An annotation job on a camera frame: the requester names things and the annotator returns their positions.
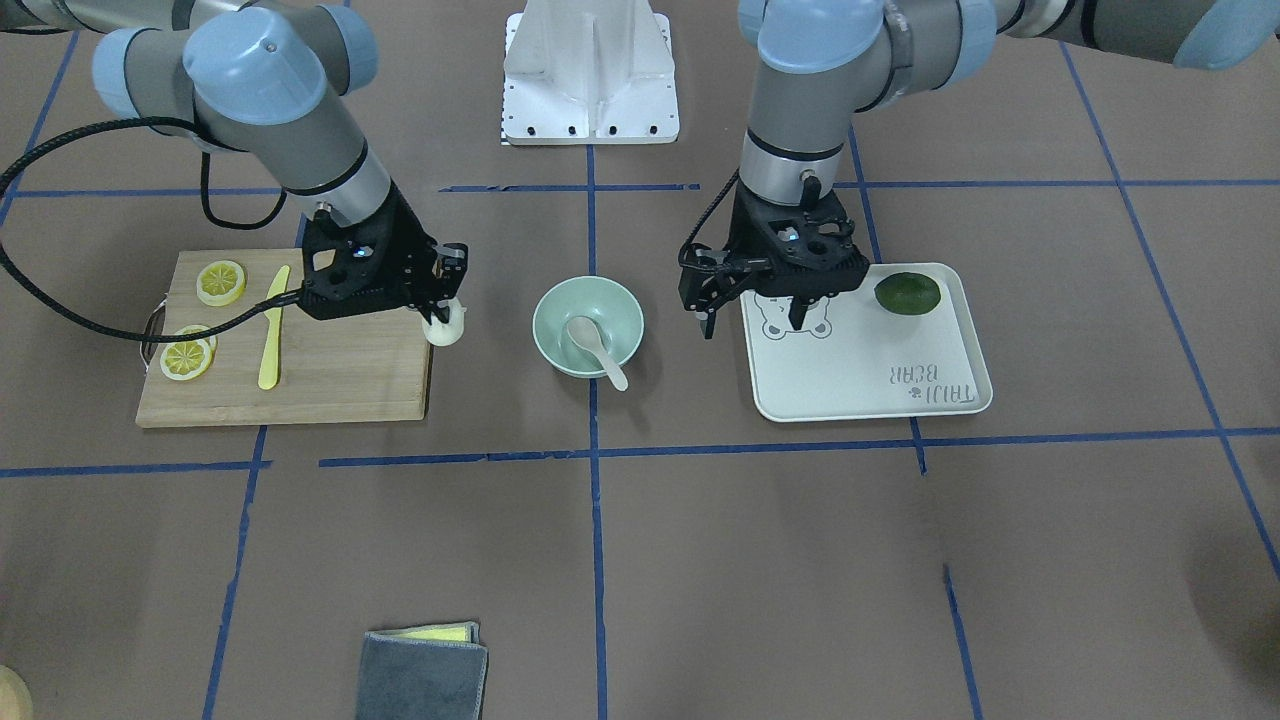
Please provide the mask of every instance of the folded cloth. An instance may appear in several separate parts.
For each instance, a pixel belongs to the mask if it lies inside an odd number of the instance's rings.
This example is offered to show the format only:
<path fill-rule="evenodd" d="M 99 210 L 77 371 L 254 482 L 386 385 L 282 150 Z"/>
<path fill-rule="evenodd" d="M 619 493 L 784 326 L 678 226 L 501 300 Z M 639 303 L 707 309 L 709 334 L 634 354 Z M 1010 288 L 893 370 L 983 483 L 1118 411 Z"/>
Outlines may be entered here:
<path fill-rule="evenodd" d="M 475 623 L 365 633 L 356 720 L 477 720 L 489 650 Z"/>

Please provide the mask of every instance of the mint green bowl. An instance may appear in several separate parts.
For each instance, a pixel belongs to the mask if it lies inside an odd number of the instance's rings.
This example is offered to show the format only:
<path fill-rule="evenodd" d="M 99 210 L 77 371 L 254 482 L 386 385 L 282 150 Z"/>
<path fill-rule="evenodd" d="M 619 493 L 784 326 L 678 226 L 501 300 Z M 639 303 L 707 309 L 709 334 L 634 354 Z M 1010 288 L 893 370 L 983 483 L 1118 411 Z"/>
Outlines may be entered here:
<path fill-rule="evenodd" d="M 625 365 L 644 336 L 640 302 L 621 284 L 599 275 L 570 278 L 547 291 L 534 309 L 534 343 L 557 370 L 575 378 L 603 378 L 604 369 L 564 332 L 570 318 L 582 315 L 600 328 L 604 350 Z"/>

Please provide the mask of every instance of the ceramic spoon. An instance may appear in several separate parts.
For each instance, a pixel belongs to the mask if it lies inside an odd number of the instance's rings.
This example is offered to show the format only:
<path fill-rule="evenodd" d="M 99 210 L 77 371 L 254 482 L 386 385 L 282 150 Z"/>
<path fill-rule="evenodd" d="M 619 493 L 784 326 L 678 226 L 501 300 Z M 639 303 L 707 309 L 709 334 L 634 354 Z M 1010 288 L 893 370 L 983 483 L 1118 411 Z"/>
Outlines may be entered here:
<path fill-rule="evenodd" d="M 600 366 L 604 368 L 605 374 L 609 375 L 609 382 L 613 383 L 613 387 L 618 391 L 627 389 L 627 377 L 622 374 L 622 368 L 618 366 L 617 360 L 604 351 L 604 341 L 600 340 L 600 328 L 595 327 L 595 323 L 590 318 L 584 318 L 582 315 L 570 318 L 564 325 L 564 331 L 568 332 L 568 338 L 573 341 L 573 345 L 595 355 L 595 359 L 600 361 Z"/>

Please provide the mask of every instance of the green lime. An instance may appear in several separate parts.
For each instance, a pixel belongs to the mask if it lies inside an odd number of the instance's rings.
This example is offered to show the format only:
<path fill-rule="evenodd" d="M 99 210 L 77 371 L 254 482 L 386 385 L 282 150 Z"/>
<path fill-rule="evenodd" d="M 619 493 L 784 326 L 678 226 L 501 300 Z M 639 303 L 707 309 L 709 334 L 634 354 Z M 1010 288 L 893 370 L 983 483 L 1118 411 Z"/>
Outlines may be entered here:
<path fill-rule="evenodd" d="M 876 300 L 895 315 L 924 315 L 942 302 L 942 291 L 928 275 L 895 273 L 876 286 Z"/>

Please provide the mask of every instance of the yellow plastic knife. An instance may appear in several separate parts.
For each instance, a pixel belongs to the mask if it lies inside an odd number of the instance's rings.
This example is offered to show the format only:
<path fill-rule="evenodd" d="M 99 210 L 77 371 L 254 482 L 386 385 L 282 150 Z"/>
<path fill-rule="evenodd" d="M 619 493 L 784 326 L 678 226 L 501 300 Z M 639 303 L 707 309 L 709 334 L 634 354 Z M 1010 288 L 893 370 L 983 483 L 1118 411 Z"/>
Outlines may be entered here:
<path fill-rule="evenodd" d="M 275 297 L 284 292 L 284 286 L 289 283 L 289 266 L 283 265 L 271 281 L 271 290 L 266 291 L 268 297 Z M 262 364 L 257 368 L 257 387 L 271 389 L 280 382 L 280 314 L 283 307 L 271 307 L 266 313 L 266 347 L 262 348 Z"/>

